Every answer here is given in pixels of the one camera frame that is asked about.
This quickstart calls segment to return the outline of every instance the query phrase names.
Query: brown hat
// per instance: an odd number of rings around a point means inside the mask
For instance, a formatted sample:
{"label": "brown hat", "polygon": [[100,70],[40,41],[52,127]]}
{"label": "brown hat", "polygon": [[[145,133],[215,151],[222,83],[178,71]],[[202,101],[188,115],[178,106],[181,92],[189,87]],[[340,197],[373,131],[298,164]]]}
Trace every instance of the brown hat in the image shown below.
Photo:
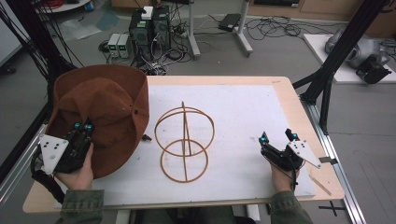
{"label": "brown hat", "polygon": [[146,75],[123,65],[94,65],[67,72],[54,85],[46,134],[63,137],[89,118],[94,126],[93,178],[118,170],[136,149],[149,123]]}

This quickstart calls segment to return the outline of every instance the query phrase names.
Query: white board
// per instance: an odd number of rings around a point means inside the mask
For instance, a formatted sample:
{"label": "white board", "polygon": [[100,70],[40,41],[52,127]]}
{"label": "white board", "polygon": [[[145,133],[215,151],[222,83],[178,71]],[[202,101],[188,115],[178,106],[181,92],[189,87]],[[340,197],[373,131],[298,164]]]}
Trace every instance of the white board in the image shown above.
{"label": "white board", "polygon": [[[324,63],[327,59],[328,54],[324,48],[330,37],[332,37],[332,35],[304,35],[306,44],[308,44],[309,48],[311,48],[321,63]],[[384,68],[392,73],[385,76],[378,83],[396,83],[396,73],[386,64]],[[365,84],[365,82],[356,75],[356,69],[350,67],[347,63],[341,64],[334,75],[334,81],[337,84]]]}
{"label": "white board", "polygon": [[[204,111],[214,120],[215,137],[207,150],[209,164],[201,178],[177,183],[160,167],[162,150],[154,139],[154,127],[166,111],[185,106]],[[270,198],[275,190],[268,161],[261,155],[258,138],[266,131],[270,144],[285,148],[289,125],[271,86],[149,86],[150,121],[132,157],[115,173],[96,179],[94,189],[105,190],[105,205],[161,203],[213,203]],[[211,126],[188,115],[191,138],[206,141]],[[172,131],[181,137],[182,119]],[[298,178],[296,195],[315,195],[305,168]]]}

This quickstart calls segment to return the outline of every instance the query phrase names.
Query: floor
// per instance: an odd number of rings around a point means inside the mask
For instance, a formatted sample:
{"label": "floor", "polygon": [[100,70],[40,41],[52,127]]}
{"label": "floor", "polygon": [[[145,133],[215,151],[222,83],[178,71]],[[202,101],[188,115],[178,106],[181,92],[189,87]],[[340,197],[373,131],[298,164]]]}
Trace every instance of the floor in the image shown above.
{"label": "floor", "polygon": [[[105,63],[99,44],[112,33],[128,31],[128,12],[109,11],[97,8],[88,13],[82,10],[60,13],[59,22],[81,19],[83,25],[98,24],[108,19],[106,30],[86,39],[67,41],[67,45],[84,65]],[[195,27],[201,24],[201,33],[217,33],[216,24],[209,17],[195,21]],[[317,25],[329,24],[317,22]],[[322,26],[335,32],[344,24]],[[318,30],[305,27],[303,33],[316,33]],[[319,69],[320,63],[306,43],[298,37],[265,37],[257,29],[245,31],[253,53],[246,57],[237,39],[232,35],[197,35],[202,56],[199,60],[175,63],[169,66],[167,76],[280,76],[288,77],[291,82],[300,80]],[[59,38],[54,38],[59,45]],[[0,76],[0,162],[20,140],[35,116],[46,102],[46,81],[40,76],[29,56],[21,51],[11,59],[17,68],[15,74]],[[396,69],[396,62],[389,66]],[[303,93],[306,87],[296,90]],[[328,131],[337,151],[340,162],[346,172],[349,184],[357,198],[367,223],[394,223],[396,220],[396,151],[394,139],[396,129],[396,88],[394,84],[375,85],[332,85],[332,99],[329,111]],[[9,195],[6,203],[0,206],[0,223],[53,223],[58,214],[31,215],[21,210],[24,199],[33,184],[30,172],[21,171],[21,181]],[[323,209],[330,202],[303,203],[314,223],[349,223],[347,213],[341,201],[332,202],[340,210]],[[269,223],[265,207],[260,206],[262,223]],[[235,207],[235,213],[244,214],[244,210]],[[105,211],[102,223],[114,223],[116,212]]]}

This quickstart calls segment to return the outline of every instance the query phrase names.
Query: jacket sleeve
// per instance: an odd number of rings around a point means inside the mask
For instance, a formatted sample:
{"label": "jacket sleeve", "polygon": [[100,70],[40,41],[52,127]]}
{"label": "jacket sleeve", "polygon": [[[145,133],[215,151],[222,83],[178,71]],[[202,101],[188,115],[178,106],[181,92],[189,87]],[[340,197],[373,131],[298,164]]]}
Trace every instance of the jacket sleeve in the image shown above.
{"label": "jacket sleeve", "polygon": [[103,190],[68,190],[57,224],[93,224],[102,221]]}
{"label": "jacket sleeve", "polygon": [[272,224],[313,223],[306,211],[301,207],[294,194],[290,191],[275,194],[271,202]]}

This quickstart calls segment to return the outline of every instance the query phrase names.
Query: white bracket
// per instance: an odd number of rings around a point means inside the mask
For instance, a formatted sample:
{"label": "white bracket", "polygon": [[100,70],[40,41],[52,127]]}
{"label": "white bracket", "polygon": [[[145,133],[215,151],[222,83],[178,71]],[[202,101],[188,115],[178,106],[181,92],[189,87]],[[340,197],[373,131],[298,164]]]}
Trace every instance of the white bracket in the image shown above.
{"label": "white bracket", "polygon": [[294,151],[297,156],[301,159],[308,161],[312,165],[316,166],[318,169],[321,164],[315,154],[312,152],[311,147],[308,145],[306,141],[292,141],[289,142],[289,147]]}
{"label": "white bracket", "polygon": [[52,175],[69,142],[46,134],[40,134],[39,138],[41,152],[43,153],[44,171],[47,175]]}

